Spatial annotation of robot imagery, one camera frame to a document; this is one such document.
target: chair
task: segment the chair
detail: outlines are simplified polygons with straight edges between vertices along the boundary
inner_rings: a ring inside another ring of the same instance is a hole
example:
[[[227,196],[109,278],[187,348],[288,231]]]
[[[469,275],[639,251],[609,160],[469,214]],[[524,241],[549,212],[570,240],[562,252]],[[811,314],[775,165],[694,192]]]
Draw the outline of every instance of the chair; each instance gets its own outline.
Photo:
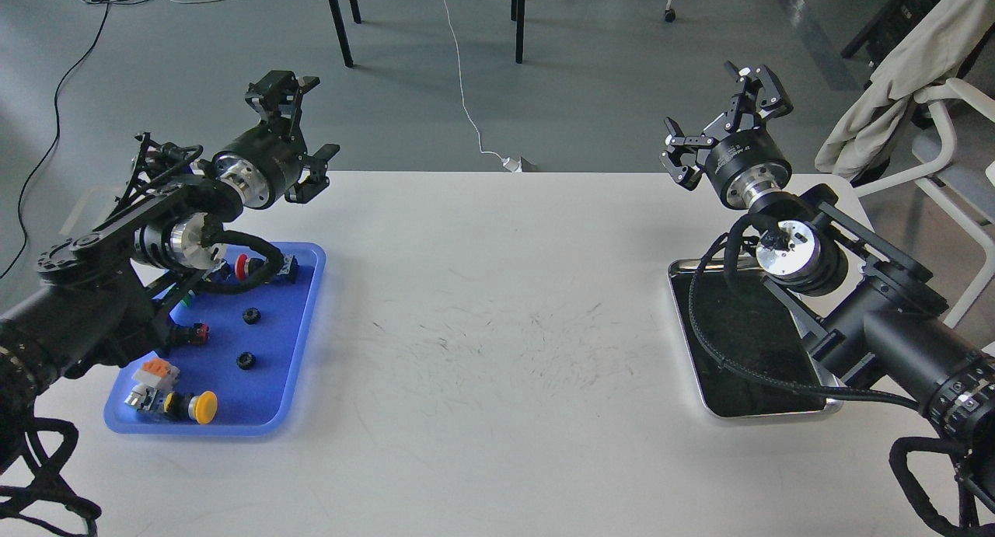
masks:
[[[917,134],[913,140],[913,155],[921,164],[856,187],[855,191],[858,197],[863,197],[900,183],[914,182],[984,250],[981,271],[943,320],[952,328],[995,276],[995,240],[948,194],[948,191],[957,194],[985,221],[995,221],[995,162],[990,161],[995,158],[995,100],[961,79],[950,78],[916,92],[914,101],[927,104],[934,120],[934,127]],[[956,112],[968,108],[974,111],[961,111],[951,118],[951,109]]]

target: floor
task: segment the floor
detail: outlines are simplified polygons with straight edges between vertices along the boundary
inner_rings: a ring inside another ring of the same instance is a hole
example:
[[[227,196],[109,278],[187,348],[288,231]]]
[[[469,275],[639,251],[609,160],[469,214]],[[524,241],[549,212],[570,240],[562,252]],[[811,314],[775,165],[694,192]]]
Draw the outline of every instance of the floor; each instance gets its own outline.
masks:
[[[445,0],[462,55],[466,107],[484,151],[520,155],[541,172],[658,173],[662,120],[686,130],[724,110],[731,79],[722,63],[766,64],[795,105],[771,133],[796,173],[867,80],[866,56],[836,56],[885,0],[527,0],[525,64],[513,63],[508,0]],[[79,0],[0,0],[0,263],[17,253],[21,184],[54,134],[52,94],[86,51],[102,6]],[[201,143],[217,151],[255,125],[245,84],[273,68],[317,75],[302,129],[316,148],[338,143],[334,169],[501,171],[479,154],[461,107],[456,49],[443,0],[359,0],[364,21],[347,23],[358,63],[341,62],[326,0],[167,0],[114,6],[93,55],[61,91],[61,141],[32,180],[24,216],[35,255],[60,230],[75,232],[102,211],[100,191],[120,189],[136,143]],[[906,155],[897,166],[909,165]],[[64,222],[79,196],[77,228]],[[867,197],[875,228],[916,255],[953,300],[982,254],[912,187]],[[0,280],[0,308],[31,293],[22,257]],[[958,331],[995,340],[989,287]]]

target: black cable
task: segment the black cable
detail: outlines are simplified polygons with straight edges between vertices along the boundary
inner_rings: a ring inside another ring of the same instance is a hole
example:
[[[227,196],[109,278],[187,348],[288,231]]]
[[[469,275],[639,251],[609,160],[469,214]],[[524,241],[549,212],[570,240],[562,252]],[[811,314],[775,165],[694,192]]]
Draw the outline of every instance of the black cable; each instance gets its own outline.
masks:
[[[742,378],[748,378],[751,381],[758,382],[762,385],[770,385],[772,388],[786,389],[789,392],[796,392],[796,394],[811,395],[811,396],[823,396],[823,398],[829,399],[839,399],[839,400],[867,400],[868,402],[878,402],[878,403],[891,403],[891,405],[904,406],[907,409],[915,410],[918,412],[920,406],[914,400],[905,398],[905,396],[897,396],[895,394],[889,394],[889,392],[879,392],[875,389],[853,389],[853,388],[830,388],[825,385],[808,385],[808,384],[798,384],[798,382],[786,382],[784,380],[778,380],[778,378],[771,378],[770,375],[760,373],[760,371],[753,370],[752,368],[747,368],[743,364],[739,364],[730,357],[725,356],[717,348],[715,348],[714,343],[708,339],[706,333],[701,329],[699,321],[697,321],[697,310],[696,299],[697,299],[697,289],[700,285],[701,276],[704,275],[704,269],[707,268],[708,262],[711,258],[724,247],[726,239],[728,238],[728,233],[724,233],[715,239],[715,242],[711,244],[708,248],[706,254],[701,257],[701,261],[697,264],[697,268],[694,269],[694,275],[690,278],[690,288],[687,292],[687,315],[690,317],[690,325],[694,331],[694,336],[701,343],[701,347],[711,356],[718,366],[721,368],[729,368],[733,374],[740,375]]]
[[[978,527],[957,527],[936,511],[930,501],[930,495],[923,490],[923,485],[916,480],[913,471],[909,469],[910,452],[930,452],[949,455],[951,459],[963,459],[967,449],[959,442],[951,439],[906,437],[896,439],[889,452],[888,463],[892,466],[895,479],[899,481],[902,492],[909,504],[916,510],[923,523],[944,537],[991,537],[995,535],[995,524]]]
[[[248,247],[266,258],[266,263],[253,271],[248,278],[239,282],[239,284],[203,281],[194,287],[194,290],[198,290],[199,292],[210,294],[242,294],[270,280],[284,266],[284,254],[281,253],[280,248],[273,246],[273,244],[266,242],[266,240],[258,236],[247,235],[245,232],[236,232],[236,230],[222,230],[214,235],[205,236],[205,244],[207,246],[213,243],[230,243],[234,246]]]
[[[0,519],[20,519],[61,536],[96,536],[96,519],[102,514],[100,506],[75,494],[60,474],[61,469],[68,462],[78,444],[79,431],[67,420],[38,419],[34,416],[34,407],[30,407],[26,414],[29,419],[26,420],[24,432],[27,434],[30,449],[27,445],[22,446],[21,456],[28,463],[35,478],[28,487],[0,486],[0,496],[9,497],[7,501],[0,503]],[[63,438],[53,455],[49,456],[45,452],[42,442],[38,438],[39,431],[56,432]],[[31,458],[32,452],[35,453],[39,462],[35,463],[34,459]],[[68,511],[78,515],[86,524],[86,534],[70,533],[44,520],[25,516],[21,513],[22,510],[39,500],[61,504]]]
[[[14,268],[14,264],[17,263],[17,260],[20,260],[24,250],[28,247],[28,228],[24,225],[24,211],[21,207],[22,204],[24,204],[24,193],[28,190],[28,183],[31,183],[31,179],[35,176],[35,173],[38,172],[38,169],[42,166],[42,164],[44,164],[46,159],[49,158],[49,155],[52,154],[54,148],[56,148],[56,145],[59,144],[59,139],[61,137],[59,94],[61,93],[61,87],[65,83],[65,79],[67,79],[72,71],[81,65],[81,63],[85,61],[86,57],[89,57],[90,53],[93,52],[93,48],[96,47],[96,42],[100,40],[100,34],[103,33],[103,25],[107,23],[107,14],[110,14],[110,5],[103,10],[103,20],[100,20],[100,28],[97,28],[96,30],[96,36],[93,37],[93,43],[89,45],[89,48],[86,49],[86,52],[82,55],[82,57],[79,57],[77,62],[72,63],[72,66],[65,71],[65,74],[61,77],[61,79],[59,79],[59,85],[56,86],[56,93],[54,94],[52,100],[52,105],[56,109],[56,137],[52,140],[52,144],[49,145],[49,148],[45,151],[45,154],[42,155],[42,159],[39,159],[38,164],[35,165],[35,168],[32,168],[31,173],[28,173],[28,178],[24,180],[24,184],[21,186],[21,193],[17,196],[17,222],[18,225],[21,226],[21,236],[23,237],[23,241],[21,242],[21,248],[17,250],[17,255],[14,255],[14,260],[11,260],[10,264],[7,265],[7,268],[5,268],[2,274],[0,274],[0,279],[9,274],[10,270]]]

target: black cylinder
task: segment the black cylinder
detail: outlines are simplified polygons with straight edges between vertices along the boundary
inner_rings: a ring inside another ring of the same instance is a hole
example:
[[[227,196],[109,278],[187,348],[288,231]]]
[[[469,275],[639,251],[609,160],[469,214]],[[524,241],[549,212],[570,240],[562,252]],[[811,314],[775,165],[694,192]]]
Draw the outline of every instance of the black cylinder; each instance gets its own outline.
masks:
[[[866,314],[868,350],[889,377],[913,399],[928,403],[949,378],[980,357],[977,349],[927,314],[882,311]]]
[[[268,208],[301,178],[303,162],[299,156],[305,152],[306,147],[302,139],[287,143],[270,129],[269,124],[262,123],[239,134],[234,141],[228,143],[228,146],[215,155],[214,160],[217,161],[220,155],[230,154],[237,155],[256,166],[266,180],[270,196],[267,197],[266,203],[255,208]]]
[[[878,265],[881,274],[874,274],[871,267],[864,268],[864,279],[822,324],[827,331],[836,331],[838,338],[832,346],[817,350],[813,357],[837,378],[852,388],[867,389],[885,374],[880,361],[868,350],[864,336],[864,318],[880,311],[917,310],[902,290],[902,283],[893,279],[906,279],[895,264]]]
[[[729,208],[742,208],[729,203],[729,189],[742,173],[753,168],[765,168],[779,187],[786,186],[791,179],[791,166],[781,154],[781,148],[762,128],[730,134],[719,141],[704,160],[704,172],[718,194],[718,200]]]

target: black wire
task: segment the black wire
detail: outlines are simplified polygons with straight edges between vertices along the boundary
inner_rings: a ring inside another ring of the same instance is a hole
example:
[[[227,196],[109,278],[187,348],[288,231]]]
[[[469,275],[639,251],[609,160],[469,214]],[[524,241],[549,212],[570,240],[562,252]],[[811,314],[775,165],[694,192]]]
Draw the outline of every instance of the black wire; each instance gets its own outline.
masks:
[[[61,529],[60,527],[54,526],[51,523],[46,522],[43,519],[38,519],[36,517],[31,517],[31,516],[25,516],[22,513],[9,511],[7,508],[4,508],[2,504],[0,504],[0,515],[3,515],[3,517],[8,517],[11,519],[19,519],[21,521],[32,523],[36,526],[41,527],[42,529],[45,529],[49,533],[59,535],[59,537],[96,537],[96,527],[90,526],[89,522],[86,522],[86,533],[70,533],[68,531],[65,531],[64,529]]]
[[[715,348],[714,343],[708,339],[706,333],[701,329],[701,325],[697,322],[697,310],[694,307],[697,299],[697,289],[699,288],[701,276],[704,275],[704,269],[708,265],[708,261],[711,261],[712,256],[718,253],[722,247],[724,247],[725,240],[728,238],[728,233],[724,233],[715,239],[715,242],[711,244],[708,248],[706,254],[701,257],[701,261],[697,264],[697,268],[694,269],[694,275],[690,278],[690,289],[687,292],[687,315],[690,317],[690,325],[694,331],[694,336],[701,343],[701,347],[706,350],[708,355],[712,357],[719,364],[719,367],[729,368],[733,374],[739,375],[742,378],[749,378],[749,380],[758,382],[762,385],[770,385],[770,387],[786,389],[789,392],[796,392],[796,394],[812,395],[812,396],[823,396],[823,398],[829,399],[841,399],[841,400],[868,400],[868,402],[878,402],[878,403],[891,403],[891,405],[904,406],[907,409],[915,410],[918,412],[920,406],[914,400],[905,398],[905,396],[897,396],[895,394],[889,394],[889,392],[879,392],[875,389],[853,389],[853,388],[830,388],[825,385],[808,385],[808,384],[798,384],[798,382],[786,382],[784,380],[778,380],[778,378],[771,378],[770,375],[760,373],[760,371],[751,370],[732,360],[730,357],[725,356],[717,348]]]
[[[107,23],[107,14],[110,14],[110,5],[108,5],[106,9],[103,10],[103,20],[100,20],[100,28],[97,28],[96,30],[96,36],[93,37],[93,43],[89,45],[89,48],[86,49],[86,52],[82,55],[82,57],[79,57],[77,62],[72,63],[72,66],[67,71],[65,71],[65,74],[61,77],[61,79],[59,79],[59,85],[56,86],[56,93],[54,94],[52,100],[52,105],[56,109],[56,137],[54,137],[54,139],[52,140],[52,144],[49,145],[49,150],[45,151],[45,154],[42,155],[42,159],[39,159],[38,164],[35,165],[35,168],[32,168],[31,173],[28,173],[28,178],[24,180],[24,184],[22,184],[21,186],[21,193],[18,194],[17,196],[17,222],[18,225],[21,226],[21,236],[23,237],[23,241],[21,242],[21,248],[17,250],[17,255],[14,255],[14,260],[12,260],[9,265],[7,265],[7,268],[4,269],[2,274],[0,274],[0,278],[3,278],[7,276],[7,274],[9,274],[10,270],[14,268],[14,264],[17,263],[17,260],[20,260],[21,255],[24,253],[24,250],[28,247],[28,228],[26,228],[26,226],[24,225],[24,211],[22,210],[21,207],[22,204],[24,204],[24,193],[26,190],[28,190],[28,183],[31,183],[31,179],[33,178],[33,176],[35,176],[35,173],[38,172],[38,169],[42,166],[42,164],[44,164],[46,159],[49,158],[49,155],[52,154],[54,148],[56,148],[56,145],[59,144],[59,139],[61,137],[61,118],[59,116],[59,94],[61,93],[61,87],[65,83],[65,79],[67,79],[67,77],[72,73],[72,71],[74,71],[79,65],[81,65],[81,63],[85,61],[86,57],[89,57],[90,53],[93,52],[93,48],[96,47],[96,42],[100,40],[100,34],[103,33],[103,25]]]

